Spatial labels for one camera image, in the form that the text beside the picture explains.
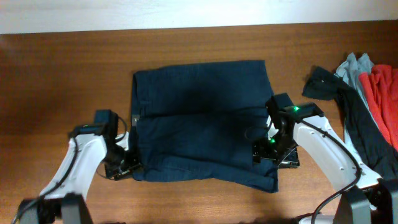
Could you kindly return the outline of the navy blue shorts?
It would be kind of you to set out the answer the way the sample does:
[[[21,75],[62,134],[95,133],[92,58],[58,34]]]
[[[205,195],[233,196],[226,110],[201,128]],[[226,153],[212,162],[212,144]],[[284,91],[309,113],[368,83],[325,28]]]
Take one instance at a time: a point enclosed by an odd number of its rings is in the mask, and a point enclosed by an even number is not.
[[[263,60],[136,72],[129,143],[142,166],[133,178],[219,179],[277,192],[277,167],[252,161],[252,142],[265,134],[265,103],[272,94]]]

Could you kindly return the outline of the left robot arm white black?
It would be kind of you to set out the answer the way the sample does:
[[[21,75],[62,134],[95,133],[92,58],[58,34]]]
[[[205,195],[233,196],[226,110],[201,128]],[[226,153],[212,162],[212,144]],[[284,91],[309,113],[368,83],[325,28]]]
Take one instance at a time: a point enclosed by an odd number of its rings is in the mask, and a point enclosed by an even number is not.
[[[34,199],[24,199],[13,223],[92,223],[86,198],[98,166],[105,179],[130,176],[140,163],[129,148],[129,133],[118,133],[114,124],[77,126],[69,134],[69,147],[58,171]]]

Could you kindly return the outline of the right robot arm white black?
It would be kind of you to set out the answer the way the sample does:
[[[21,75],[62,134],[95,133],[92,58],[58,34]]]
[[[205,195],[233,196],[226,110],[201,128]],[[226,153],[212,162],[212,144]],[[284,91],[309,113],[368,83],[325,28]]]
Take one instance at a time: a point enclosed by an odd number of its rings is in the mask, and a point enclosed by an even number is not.
[[[254,141],[255,163],[276,166],[302,147],[335,189],[313,213],[294,223],[397,223],[397,180],[384,180],[349,149],[315,103],[281,108],[268,102],[269,135]]]

